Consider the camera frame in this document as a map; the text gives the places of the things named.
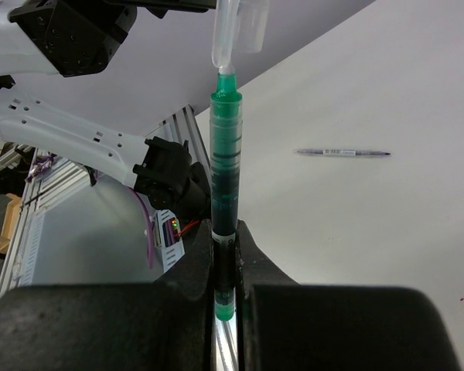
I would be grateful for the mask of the green gel pen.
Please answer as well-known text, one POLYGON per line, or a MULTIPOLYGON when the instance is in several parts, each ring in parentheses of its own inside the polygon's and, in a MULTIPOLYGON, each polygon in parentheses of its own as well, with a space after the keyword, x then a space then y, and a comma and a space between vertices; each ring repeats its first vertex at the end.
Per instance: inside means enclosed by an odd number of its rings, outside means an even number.
POLYGON ((214 309, 227 322, 235 311, 235 244, 241 171, 242 94, 232 68, 221 67, 210 96, 211 222, 214 309))

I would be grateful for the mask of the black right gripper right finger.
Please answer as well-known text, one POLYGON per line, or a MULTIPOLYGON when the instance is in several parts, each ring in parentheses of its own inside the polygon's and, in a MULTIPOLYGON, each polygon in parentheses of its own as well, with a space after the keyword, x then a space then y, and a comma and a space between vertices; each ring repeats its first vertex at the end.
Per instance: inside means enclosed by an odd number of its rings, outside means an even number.
POLYGON ((420 291, 300 284, 238 225, 242 370, 457 370, 445 324, 420 291))

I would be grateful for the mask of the clear pen cap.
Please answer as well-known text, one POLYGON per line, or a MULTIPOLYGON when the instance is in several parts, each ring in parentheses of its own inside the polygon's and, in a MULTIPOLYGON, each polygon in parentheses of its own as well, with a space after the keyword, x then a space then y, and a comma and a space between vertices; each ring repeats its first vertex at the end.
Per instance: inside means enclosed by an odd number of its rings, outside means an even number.
POLYGON ((219 74, 232 74, 234 50, 259 53, 270 9, 268 0, 218 0, 211 59, 219 74))

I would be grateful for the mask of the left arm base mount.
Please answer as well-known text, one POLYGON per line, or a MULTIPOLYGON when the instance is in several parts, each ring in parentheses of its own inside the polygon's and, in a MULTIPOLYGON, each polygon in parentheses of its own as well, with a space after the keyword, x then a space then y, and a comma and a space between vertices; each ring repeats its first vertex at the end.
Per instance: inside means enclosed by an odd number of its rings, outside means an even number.
POLYGON ((209 219, 210 185, 204 166, 192 162, 189 142, 181 145, 154 137, 145 144, 148 151, 143 162, 133 167, 134 190, 146 195, 154 209, 168 209, 179 220, 209 219))

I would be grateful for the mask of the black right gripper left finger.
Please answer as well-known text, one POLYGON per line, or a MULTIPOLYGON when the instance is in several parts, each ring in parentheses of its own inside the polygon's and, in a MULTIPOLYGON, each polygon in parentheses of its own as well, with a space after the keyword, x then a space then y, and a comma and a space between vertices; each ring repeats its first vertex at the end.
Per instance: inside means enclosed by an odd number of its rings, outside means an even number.
POLYGON ((26 286, 0 299, 0 370, 212 370, 213 242, 144 284, 26 286))

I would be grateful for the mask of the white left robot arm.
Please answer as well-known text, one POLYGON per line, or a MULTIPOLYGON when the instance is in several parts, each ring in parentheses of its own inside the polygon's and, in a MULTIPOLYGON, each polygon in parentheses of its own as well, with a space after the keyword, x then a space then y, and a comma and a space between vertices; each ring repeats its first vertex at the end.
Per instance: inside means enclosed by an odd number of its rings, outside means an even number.
POLYGON ((0 139, 53 151, 161 207, 210 198, 185 145, 123 132, 139 12, 204 14, 215 1, 0 1, 0 139))

